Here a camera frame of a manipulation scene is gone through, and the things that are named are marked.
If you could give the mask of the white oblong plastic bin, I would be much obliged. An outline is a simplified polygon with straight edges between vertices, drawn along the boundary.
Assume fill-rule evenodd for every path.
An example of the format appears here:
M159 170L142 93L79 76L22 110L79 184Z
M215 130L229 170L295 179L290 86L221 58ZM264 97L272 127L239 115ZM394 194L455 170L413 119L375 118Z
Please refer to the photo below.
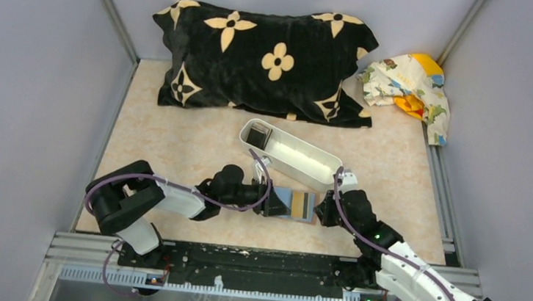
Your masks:
M263 148L247 141L254 126L269 130ZM333 188L334 174L343 165L337 156L262 119L248 120L239 132L239 140L246 149L267 157L271 168L321 193Z

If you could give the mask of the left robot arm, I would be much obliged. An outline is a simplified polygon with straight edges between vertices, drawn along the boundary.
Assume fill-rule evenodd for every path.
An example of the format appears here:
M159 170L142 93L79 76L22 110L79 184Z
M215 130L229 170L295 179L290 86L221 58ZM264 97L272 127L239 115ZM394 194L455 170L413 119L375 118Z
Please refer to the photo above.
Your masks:
M147 161L137 160L88 184L84 204L102 234L118 236L144 266L153 268L165 257L158 230L145 218L154 208L198 222L227 208L252 210L264 217L290 212L270 177L265 175L251 184L246 184L244 177L240 167L228 164L197 186L184 186L155 175Z

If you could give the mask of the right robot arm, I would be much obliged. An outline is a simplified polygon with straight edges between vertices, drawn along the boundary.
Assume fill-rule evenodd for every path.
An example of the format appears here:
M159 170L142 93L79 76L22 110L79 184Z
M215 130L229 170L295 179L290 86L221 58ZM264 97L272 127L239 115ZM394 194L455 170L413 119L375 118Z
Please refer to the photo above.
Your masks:
M344 285L379 287L399 301L493 301L464 292L421 259L400 233L377 218L363 190L328 190L314 211L323 226L349 232L360 250L357 269L341 277Z

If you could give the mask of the brown leather card holder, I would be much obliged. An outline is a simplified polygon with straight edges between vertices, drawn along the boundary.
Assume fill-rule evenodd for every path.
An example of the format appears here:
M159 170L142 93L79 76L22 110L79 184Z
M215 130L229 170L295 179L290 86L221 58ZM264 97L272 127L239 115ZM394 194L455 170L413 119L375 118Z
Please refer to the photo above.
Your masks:
M290 220L305 224L315 224L315 206L320 203L320 195L314 192L292 190L289 188L275 188L279 201L286 207L286 212L276 215L282 220Z

